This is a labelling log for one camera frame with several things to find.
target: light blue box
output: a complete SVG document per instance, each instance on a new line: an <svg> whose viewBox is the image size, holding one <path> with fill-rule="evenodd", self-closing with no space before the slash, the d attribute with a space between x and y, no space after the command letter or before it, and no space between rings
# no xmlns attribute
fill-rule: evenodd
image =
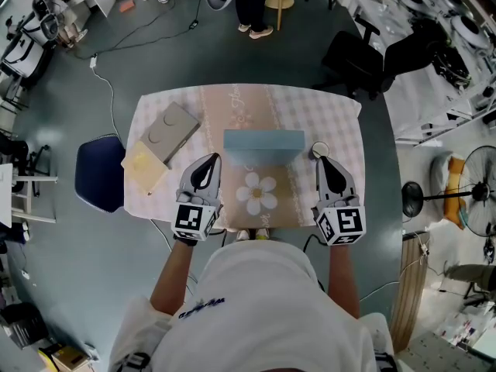
<svg viewBox="0 0 496 372"><path fill-rule="evenodd" d="M287 165L305 150L305 134L289 129L226 129L224 150L232 165Z"/></svg>

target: black fan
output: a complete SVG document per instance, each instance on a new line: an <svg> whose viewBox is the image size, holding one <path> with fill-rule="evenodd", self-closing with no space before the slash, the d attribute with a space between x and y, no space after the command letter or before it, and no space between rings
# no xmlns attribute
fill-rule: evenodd
<svg viewBox="0 0 496 372"><path fill-rule="evenodd" d="M481 237L496 234L496 148L482 146L474 150L465 160L460 175L458 193L424 197L420 185L408 182L403 186L403 213L416 217L424 201L440 198L458 198L463 223Z"/></svg>

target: gray floor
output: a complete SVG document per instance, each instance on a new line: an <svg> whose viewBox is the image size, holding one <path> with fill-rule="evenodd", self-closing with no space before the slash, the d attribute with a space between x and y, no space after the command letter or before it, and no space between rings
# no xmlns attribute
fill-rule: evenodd
<svg viewBox="0 0 496 372"><path fill-rule="evenodd" d="M108 19L94 14L81 55L111 46L136 26L168 10L155 0L134 0L136 8ZM187 29L198 0L181 0L173 12L133 35L126 43L142 42ZM97 72L115 88L115 120L126 139L136 103L141 95L199 84L248 82L310 87L325 79L320 60L333 35L341 29L356 32L344 9L332 12L326 0L304 3L283 12L282 30L266 39L251 40L236 30L234 5L213 12L203 2L198 27L172 40L162 40L132 50L103 54ZM276 12L267 10L268 23ZM77 148L101 134L112 132L110 92L93 76L89 61L58 53L45 76L31 92L30 110L17 120L16 131L32 147L52 146L52 171L59 183L42 188L36 205L40 213L54 210L57 224L33 223L33 239L26 246L26 269L31 281L18 278L23 297L31 298L43 317L59 333L76 343L92 343L102 355L105 370L112 341L126 303L132 296L149 295L168 249L160 234L143 219L124 210L106 215L88 207L74 193ZM360 296L398 279L401 259L401 202L398 160L383 98L370 102L359 95L366 160L367 235L353 246L353 262ZM161 223L168 236L168 224ZM313 229L277 230L275 235L302 247ZM192 270L198 276L220 238L200 244ZM24 259L10 246L13 270ZM308 255L322 283L327 285L329 251L313 243ZM388 318L396 285L362 303L362 313L382 312ZM35 370L34 353L16 351L0 335L0 368Z"/></svg>

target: floor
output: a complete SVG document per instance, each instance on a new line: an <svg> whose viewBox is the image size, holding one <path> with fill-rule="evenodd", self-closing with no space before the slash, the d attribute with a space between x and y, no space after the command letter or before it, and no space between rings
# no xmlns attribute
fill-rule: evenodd
<svg viewBox="0 0 496 372"><path fill-rule="evenodd" d="M429 168L435 156L443 151L453 151L467 158L472 150L483 145L496 146L496 136L482 121L476 121L437 138L436 146L398 146L401 182L417 181L425 192L429 189ZM454 263L484 264L484 238L475 236L468 229L462 231L451 222L439 220L434 205L427 202L418 217L403 225L407 233L429 229L430 267L441 273L445 263L446 266ZM440 288L455 295L438 292ZM427 270L412 339L427 331L435 332L450 313L458 312L463 307L463 298L458 294L464 295L467 289L468 284L444 278L443 275L437 276L435 272Z"/></svg>
<svg viewBox="0 0 496 372"><path fill-rule="evenodd" d="M89 56L105 49L155 15L170 10L156 0L134 0L136 8L121 14L117 7L106 19L94 14L89 34L77 53ZM122 45L141 43L188 28L198 0L181 0L173 12L136 32ZM213 12L204 2L197 28L183 36L145 47L104 53L97 73L115 88L115 124L127 138L141 95L191 85L250 82L309 87L325 79L320 60L333 35L341 29L356 32L352 19L340 7L328 11L326 0L304 3L283 12L280 32L251 40L236 30L234 5ZM267 10L275 24L277 13ZM335 92L345 90L336 88ZM57 224L33 223L32 241L25 247L26 262L17 246L10 246L16 283L23 298L31 299L57 337L76 344L91 343L102 356L96 370L106 370L107 359L125 306L131 297L148 296L169 253L160 234L143 219L123 209L113 215L88 207L74 193L77 148L112 132L110 92L89 68L89 60L72 53L56 54L41 82L31 92L31 108L19 116L16 132L32 148L52 146L51 167L60 180L44 186L35 212L54 213ZM360 297L389 281L396 281L401 258L401 198L398 160L388 111L383 98L369 101L360 94L359 121L366 163L367 235L353 246L353 264ZM168 224L160 226L171 238ZM302 247L313 228L279 229L274 234ZM197 247L192 271L199 276L220 238ZM311 244L308 255L319 279L327 286L329 254ZM31 280L20 277L25 267ZM370 296L361 312L382 312L387 318L396 286ZM3 372L34 370L36 354L20 352L0 335Z"/></svg>

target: blue chair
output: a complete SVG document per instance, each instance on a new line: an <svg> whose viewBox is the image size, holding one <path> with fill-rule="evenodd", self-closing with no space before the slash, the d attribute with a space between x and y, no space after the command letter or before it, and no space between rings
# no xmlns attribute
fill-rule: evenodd
<svg viewBox="0 0 496 372"><path fill-rule="evenodd" d="M75 187L77 196L89 205L113 213L124 205L126 150L116 134L83 143L77 151Z"/></svg>

